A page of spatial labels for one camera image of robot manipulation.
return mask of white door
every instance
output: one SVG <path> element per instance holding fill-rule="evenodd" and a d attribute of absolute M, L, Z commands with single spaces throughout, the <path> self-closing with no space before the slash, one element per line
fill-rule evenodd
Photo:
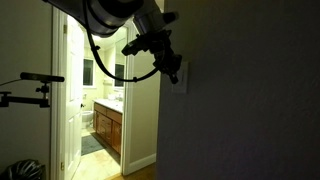
<path fill-rule="evenodd" d="M 68 16 L 65 37 L 65 122 L 64 122 L 64 180 L 71 180 L 81 157 L 81 103 L 84 36 L 76 20 Z"/>

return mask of black cable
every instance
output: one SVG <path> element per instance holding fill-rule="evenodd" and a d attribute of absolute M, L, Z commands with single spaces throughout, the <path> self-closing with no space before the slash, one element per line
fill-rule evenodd
<path fill-rule="evenodd" d="M 150 71 L 148 74 L 140 77 L 140 78 L 137 78 L 137 77 L 133 77 L 133 79 L 122 79 L 122 78 L 119 78 L 119 77 L 116 77 L 114 75 L 112 75 L 104 66 L 104 64 L 102 63 L 101 59 L 100 59 L 100 55 L 98 54 L 98 46 L 96 46 L 94 44 L 94 41 L 93 41 L 93 38 L 92 38 L 92 35 L 90 33 L 90 26 L 89 26 L 89 21 L 88 21 L 88 15 L 87 15 L 87 5 L 89 5 L 89 2 L 88 0 L 83 0 L 83 13 L 84 13 L 84 19 L 85 19 L 85 29 L 87 31 L 87 36 L 88 36 L 88 40 L 89 40 L 89 44 L 90 44 L 90 47 L 91 47 L 91 51 L 93 53 L 93 56 L 94 56 L 94 59 L 96 60 L 96 63 L 98 64 L 99 68 L 101 69 L 102 72 L 104 72 L 107 76 L 115 79 L 115 80 L 118 80 L 118 81 L 124 81 L 124 82 L 138 82 L 138 81 L 142 81 L 142 80 L 145 80 L 151 76 L 153 76 L 156 72 L 158 72 L 158 68 L 154 68 L 152 71 Z"/>
<path fill-rule="evenodd" d="M 13 82 L 17 82 L 17 81 L 21 81 L 21 80 L 23 80 L 23 79 L 16 79 L 16 80 L 8 81 L 8 82 L 0 84 L 0 86 L 6 85 L 6 84 L 10 84 L 10 83 L 13 83 Z"/>

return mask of light switch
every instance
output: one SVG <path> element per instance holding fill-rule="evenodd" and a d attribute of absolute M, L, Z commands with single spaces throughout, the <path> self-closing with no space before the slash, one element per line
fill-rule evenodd
<path fill-rule="evenodd" d="M 173 93 L 187 94 L 188 86 L 188 62 L 182 61 L 179 71 L 177 72 L 178 83 L 172 85 Z"/>

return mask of bath mat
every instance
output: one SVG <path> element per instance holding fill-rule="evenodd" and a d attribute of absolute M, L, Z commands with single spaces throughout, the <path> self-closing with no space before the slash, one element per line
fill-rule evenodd
<path fill-rule="evenodd" d="M 81 142 L 81 156 L 104 149 L 103 145 L 101 145 L 92 135 L 82 137 Z"/>

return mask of toilet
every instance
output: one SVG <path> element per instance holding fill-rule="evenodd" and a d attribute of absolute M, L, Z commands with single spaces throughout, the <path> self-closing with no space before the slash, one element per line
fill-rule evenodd
<path fill-rule="evenodd" d="M 91 126 L 93 120 L 93 111 L 82 112 L 82 129 L 86 129 Z"/>

